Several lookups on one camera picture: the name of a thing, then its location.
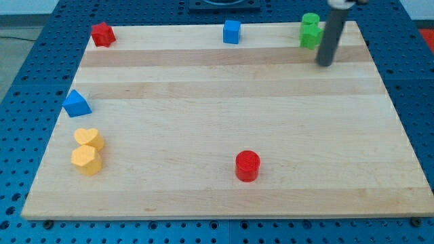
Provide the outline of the white rod mount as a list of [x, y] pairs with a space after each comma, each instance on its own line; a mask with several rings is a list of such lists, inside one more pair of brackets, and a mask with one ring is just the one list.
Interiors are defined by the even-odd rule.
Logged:
[[366, 5], [368, 0], [327, 0], [327, 3], [333, 9], [350, 9], [354, 5]]

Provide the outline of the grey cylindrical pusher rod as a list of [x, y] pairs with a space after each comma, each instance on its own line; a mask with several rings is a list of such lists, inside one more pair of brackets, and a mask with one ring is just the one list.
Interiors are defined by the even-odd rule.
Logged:
[[330, 9], [315, 59], [318, 65], [330, 66], [333, 63], [348, 14], [349, 9]]

